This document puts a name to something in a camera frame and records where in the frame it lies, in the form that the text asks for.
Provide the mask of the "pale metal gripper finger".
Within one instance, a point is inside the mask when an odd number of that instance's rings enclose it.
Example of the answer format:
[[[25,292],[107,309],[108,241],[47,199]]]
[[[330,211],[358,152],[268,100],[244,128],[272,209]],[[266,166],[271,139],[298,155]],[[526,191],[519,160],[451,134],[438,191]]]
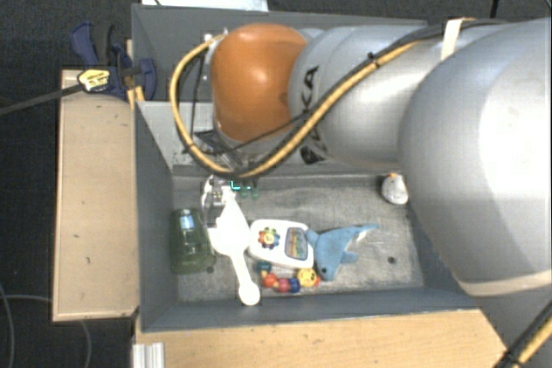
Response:
[[[222,205],[222,185],[218,177],[207,178],[200,201],[202,206]]]
[[[223,194],[219,191],[209,192],[205,197],[205,220],[208,228],[216,225],[216,220],[221,216],[225,208]]]

